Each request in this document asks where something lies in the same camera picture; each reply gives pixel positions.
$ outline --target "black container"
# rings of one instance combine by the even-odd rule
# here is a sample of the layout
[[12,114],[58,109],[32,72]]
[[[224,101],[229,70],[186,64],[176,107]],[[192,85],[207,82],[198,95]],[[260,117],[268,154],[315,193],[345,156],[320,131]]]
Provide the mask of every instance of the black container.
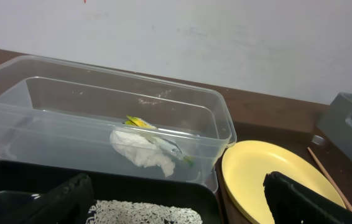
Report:
[[0,192],[6,190],[46,194],[81,172],[90,176],[96,200],[146,202],[191,208],[200,214],[203,223],[221,223],[213,193],[202,185],[185,182],[0,161]]

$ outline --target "black object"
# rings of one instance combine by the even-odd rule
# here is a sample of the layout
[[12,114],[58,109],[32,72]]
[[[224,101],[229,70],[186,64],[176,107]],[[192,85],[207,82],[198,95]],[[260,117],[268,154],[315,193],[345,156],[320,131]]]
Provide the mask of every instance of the black object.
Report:
[[221,223],[213,193],[199,184],[142,179],[76,169],[0,161],[0,192],[47,194],[79,173],[87,174],[96,200],[146,202],[168,207],[191,208],[205,224]]
[[93,189],[86,174],[73,177],[45,195],[2,191],[0,224],[85,224],[92,203]]
[[302,184],[272,172],[264,179],[264,195],[276,224],[352,223],[352,212]]

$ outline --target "white tissue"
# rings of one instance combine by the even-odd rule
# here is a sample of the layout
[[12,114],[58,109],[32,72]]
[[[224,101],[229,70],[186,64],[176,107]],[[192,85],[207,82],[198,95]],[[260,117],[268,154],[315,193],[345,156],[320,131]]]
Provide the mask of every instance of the white tissue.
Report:
[[138,167],[159,166],[165,177],[174,173],[175,163],[162,151],[139,134],[113,131],[109,137],[115,151]]

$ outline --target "white wall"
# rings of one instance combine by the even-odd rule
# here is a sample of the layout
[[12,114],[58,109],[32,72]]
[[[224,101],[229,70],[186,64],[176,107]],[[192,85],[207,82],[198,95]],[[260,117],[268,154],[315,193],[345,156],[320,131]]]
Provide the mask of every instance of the white wall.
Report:
[[330,103],[352,0],[0,0],[0,49]]

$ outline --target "clear plastic container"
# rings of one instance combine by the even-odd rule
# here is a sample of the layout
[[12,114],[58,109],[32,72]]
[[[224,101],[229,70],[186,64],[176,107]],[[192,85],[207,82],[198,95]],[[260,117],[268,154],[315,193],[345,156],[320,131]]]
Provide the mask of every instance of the clear plastic container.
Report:
[[[126,115],[158,129],[123,124]],[[172,175],[137,166],[114,150],[114,131],[172,141],[193,165],[159,150],[175,164]],[[213,90],[34,56],[0,65],[0,159],[204,183],[235,142],[225,101]]]

